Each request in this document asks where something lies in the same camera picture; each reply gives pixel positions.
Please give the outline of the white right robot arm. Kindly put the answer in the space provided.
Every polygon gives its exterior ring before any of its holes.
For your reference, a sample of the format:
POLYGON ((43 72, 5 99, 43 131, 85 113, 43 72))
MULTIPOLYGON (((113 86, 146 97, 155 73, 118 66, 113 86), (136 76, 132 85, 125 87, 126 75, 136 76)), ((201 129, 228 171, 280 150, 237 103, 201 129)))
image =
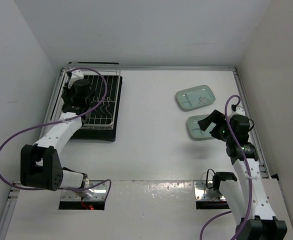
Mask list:
POLYGON ((249 142, 250 119, 243 110, 231 117, 214 110, 198 125, 205 131, 211 124, 210 135, 225 142, 234 172, 216 172, 213 190, 222 194, 236 223, 235 240, 282 240, 288 231, 286 222, 273 211, 263 185, 259 156, 249 142))

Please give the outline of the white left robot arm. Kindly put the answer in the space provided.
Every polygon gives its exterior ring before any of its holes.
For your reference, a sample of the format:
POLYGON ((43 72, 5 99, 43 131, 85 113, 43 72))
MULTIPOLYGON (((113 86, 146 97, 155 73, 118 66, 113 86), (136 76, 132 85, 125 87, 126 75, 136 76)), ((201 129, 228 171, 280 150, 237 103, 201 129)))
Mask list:
POLYGON ((74 133, 83 126, 80 114, 93 107, 94 93, 87 79, 63 88, 59 120, 41 139, 20 152, 20 182, 25 187, 56 191, 84 187, 85 173, 62 167, 59 155, 74 133))

